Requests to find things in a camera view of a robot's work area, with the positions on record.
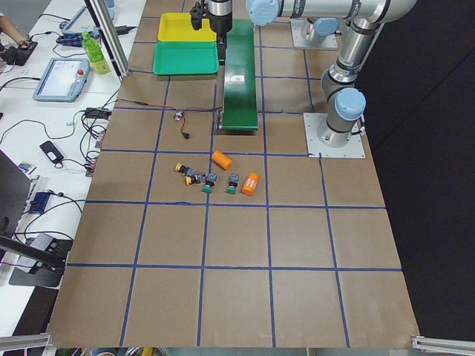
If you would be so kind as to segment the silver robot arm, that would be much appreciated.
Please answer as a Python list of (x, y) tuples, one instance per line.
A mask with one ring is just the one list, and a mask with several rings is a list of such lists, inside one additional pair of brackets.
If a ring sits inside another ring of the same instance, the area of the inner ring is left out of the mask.
[[(337, 18), (351, 21), (351, 33), (372, 36), (381, 23), (393, 22), (407, 14), (415, 1), (246, 1), (246, 12), (257, 26), (266, 26), (276, 18)], [(232, 29), (231, 1), (200, 1), (190, 10), (192, 26), (200, 29), (202, 19), (218, 36), (225, 36)], [(361, 19), (370, 25), (357, 25)]]
[(331, 148), (347, 144), (366, 107), (365, 96), (355, 88), (355, 82), (377, 29), (376, 24), (366, 19), (353, 19), (335, 63), (322, 74), (328, 115), (318, 127), (318, 138)]

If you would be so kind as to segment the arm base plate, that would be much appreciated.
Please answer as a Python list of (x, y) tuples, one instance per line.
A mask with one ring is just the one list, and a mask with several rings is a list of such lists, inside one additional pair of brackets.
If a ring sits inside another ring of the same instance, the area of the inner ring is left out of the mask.
[(335, 32), (337, 18), (293, 19), (290, 22), (294, 48), (313, 50), (337, 50)]
[(364, 159), (361, 133), (355, 122), (346, 133), (327, 126), (327, 113), (304, 113), (308, 156), (313, 158)]

